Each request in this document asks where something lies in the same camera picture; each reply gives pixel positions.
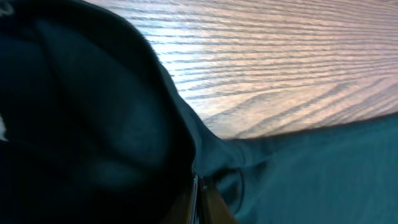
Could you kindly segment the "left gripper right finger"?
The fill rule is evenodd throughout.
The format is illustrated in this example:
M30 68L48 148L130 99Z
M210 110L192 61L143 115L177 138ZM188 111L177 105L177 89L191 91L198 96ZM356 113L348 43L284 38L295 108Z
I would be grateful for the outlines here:
M209 177L200 179L198 222L200 224L238 224Z

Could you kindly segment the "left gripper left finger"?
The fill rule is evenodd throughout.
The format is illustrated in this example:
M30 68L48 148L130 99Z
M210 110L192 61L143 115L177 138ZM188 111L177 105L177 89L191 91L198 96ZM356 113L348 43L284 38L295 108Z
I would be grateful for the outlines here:
M184 188L160 224L196 224L197 198L198 176L194 174L192 183Z

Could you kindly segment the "black t-shirt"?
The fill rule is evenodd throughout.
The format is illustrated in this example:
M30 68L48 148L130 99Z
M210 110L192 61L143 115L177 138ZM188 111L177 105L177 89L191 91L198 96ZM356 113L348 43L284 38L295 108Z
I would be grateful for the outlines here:
M216 137L141 33L84 1L1 2L1 222L161 223L198 176L238 223L396 223L397 115Z

